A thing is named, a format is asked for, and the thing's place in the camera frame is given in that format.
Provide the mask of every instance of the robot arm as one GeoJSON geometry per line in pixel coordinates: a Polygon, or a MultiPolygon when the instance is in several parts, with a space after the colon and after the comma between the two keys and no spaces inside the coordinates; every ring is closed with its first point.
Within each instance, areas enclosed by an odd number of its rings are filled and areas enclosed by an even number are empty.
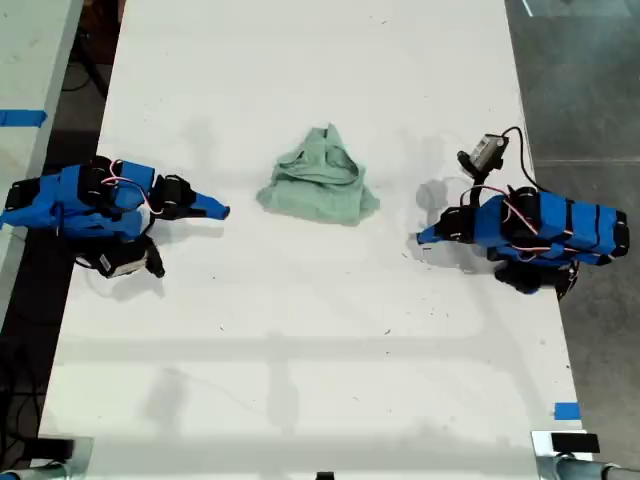
{"type": "Polygon", "coordinates": [[[230,208],[191,189],[176,175],[155,178],[151,167],[97,156],[54,175],[15,182],[0,226],[56,229],[75,256],[106,277],[141,266],[160,277],[162,261],[146,232],[156,219],[206,217],[224,220],[230,208]],[[138,208],[147,203],[143,228],[138,208]]]}

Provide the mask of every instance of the cable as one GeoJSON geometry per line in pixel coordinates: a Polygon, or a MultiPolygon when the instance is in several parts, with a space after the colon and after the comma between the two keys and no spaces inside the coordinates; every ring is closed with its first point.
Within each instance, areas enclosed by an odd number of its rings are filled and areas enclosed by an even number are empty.
{"type": "Polygon", "coordinates": [[[151,213],[153,213],[154,215],[160,215],[162,214],[163,210],[160,210],[159,212],[156,212],[152,207],[151,207],[151,203],[149,202],[149,197],[147,197],[146,192],[144,191],[144,188],[142,187],[142,185],[140,185],[139,183],[131,180],[130,178],[125,178],[125,177],[119,177],[115,174],[115,172],[113,171],[113,167],[121,162],[122,160],[113,160],[111,162],[111,165],[109,166],[109,172],[111,173],[111,177],[105,178],[104,180],[102,180],[103,185],[113,185],[113,186],[117,186],[118,182],[127,182],[130,183],[132,185],[135,185],[136,187],[138,187],[138,190],[140,190],[140,193],[142,194],[142,198],[144,199],[144,203],[147,205],[147,207],[149,207],[149,210],[151,211],[151,213]]]}
{"type": "Polygon", "coordinates": [[[489,190],[493,190],[495,192],[499,192],[502,193],[504,195],[504,200],[503,202],[505,203],[505,205],[507,205],[507,207],[509,207],[509,210],[512,211],[513,213],[515,213],[518,218],[520,218],[520,220],[522,220],[522,222],[527,226],[527,228],[529,230],[531,230],[531,232],[535,235],[538,236],[538,230],[533,226],[533,224],[531,224],[526,218],[525,216],[522,214],[522,212],[520,212],[520,210],[518,210],[516,207],[514,207],[508,200],[507,198],[509,198],[509,194],[507,192],[505,192],[504,190],[500,190],[499,188],[496,187],[490,187],[489,185],[474,185],[473,187],[465,190],[464,192],[462,192],[462,195],[460,195],[460,206],[463,205],[464,202],[464,196],[467,192],[470,192],[471,190],[475,189],[475,188],[487,188],[489,190]]]}
{"type": "MultiPolygon", "coordinates": [[[[40,430],[40,423],[42,422],[42,412],[40,411],[40,405],[38,403],[38,398],[43,396],[44,394],[39,394],[37,392],[37,390],[38,390],[38,382],[37,382],[37,378],[36,378],[35,372],[33,370],[33,367],[31,365],[31,362],[29,361],[28,351],[26,350],[24,345],[22,346],[22,348],[24,348],[23,351],[25,353],[23,366],[27,370],[27,374],[29,375],[29,380],[30,380],[30,383],[31,383],[31,392],[29,394],[25,394],[25,393],[22,393],[22,392],[16,392],[15,391],[15,386],[16,386],[17,379],[16,379],[16,376],[14,375],[14,373],[15,373],[14,369],[10,368],[9,366],[7,366],[4,363],[0,364],[0,366],[2,366],[3,370],[5,371],[5,377],[9,380],[9,390],[8,390],[7,397],[6,397],[7,398],[7,403],[6,403],[6,408],[4,409],[5,412],[0,412],[0,415],[2,415],[0,417],[0,426],[2,426],[2,429],[0,431],[0,435],[1,435],[0,445],[2,446],[2,450],[0,451],[0,468],[4,464],[4,460],[6,459],[6,454],[7,454],[7,452],[9,450],[13,449],[19,442],[25,443],[26,441],[29,440],[28,438],[24,437],[20,433],[20,417],[22,416],[22,412],[23,412],[24,408],[29,403],[29,400],[33,400],[33,405],[35,407],[36,438],[37,438],[37,435],[38,435],[38,431],[40,430]],[[9,417],[9,412],[10,412],[10,407],[11,407],[11,399],[14,398],[16,395],[25,395],[26,398],[22,401],[22,404],[20,405],[20,407],[16,411],[16,414],[15,414],[15,419],[16,419],[15,430],[13,430],[8,426],[7,420],[8,420],[8,417],[9,417]],[[11,442],[11,444],[9,444],[9,445],[7,445],[7,435],[9,435],[9,436],[14,438],[14,441],[11,442]]],[[[16,460],[9,467],[9,469],[13,469],[21,460],[22,460],[22,453],[16,458],[16,460]]]]}
{"type": "Polygon", "coordinates": [[[87,77],[87,79],[84,82],[82,82],[80,85],[78,85],[77,87],[63,88],[61,91],[63,91],[63,92],[77,92],[78,90],[82,90],[84,87],[89,85],[90,82],[91,82],[91,77],[87,77]]]}
{"type": "Polygon", "coordinates": [[[548,192],[549,190],[541,187],[533,178],[531,178],[531,175],[529,175],[529,172],[527,172],[527,169],[524,166],[524,134],[522,133],[522,129],[518,126],[509,127],[504,132],[502,132],[501,136],[506,137],[512,131],[517,132],[518,137],[520,138],[520,167],[522,168],[522,173],[524,173],[524,176],[527,177],[527,180],[529,180],[531,184],[538,190],[540,190],[541,192],[548,192]]]}

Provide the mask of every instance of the crumpled cloth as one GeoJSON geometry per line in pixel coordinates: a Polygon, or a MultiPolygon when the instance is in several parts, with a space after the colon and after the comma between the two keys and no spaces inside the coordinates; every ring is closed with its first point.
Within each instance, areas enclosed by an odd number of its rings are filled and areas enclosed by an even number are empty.
{"type": "Polygon", "coordinates": [[[364,184],[365,168],[347,153],[335,126],[313,128],[276,163],[257,200],[268,211],[307,220],[357,225],[380,207],[364,184]]]}

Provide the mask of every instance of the blue tape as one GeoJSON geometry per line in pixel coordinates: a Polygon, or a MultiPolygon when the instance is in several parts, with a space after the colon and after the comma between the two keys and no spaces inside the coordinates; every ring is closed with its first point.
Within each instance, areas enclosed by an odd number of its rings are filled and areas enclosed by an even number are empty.
{"type": "Polygon", "coordinates": [[[580,420],[580,405],[577,402],[556,402],[553,416],[556,420],[580,420]]]}
{"type": "Polygon", "coordinates": [[[0,110],[0,127],[38,127],[47,119],[43,110],[0,110]]]}

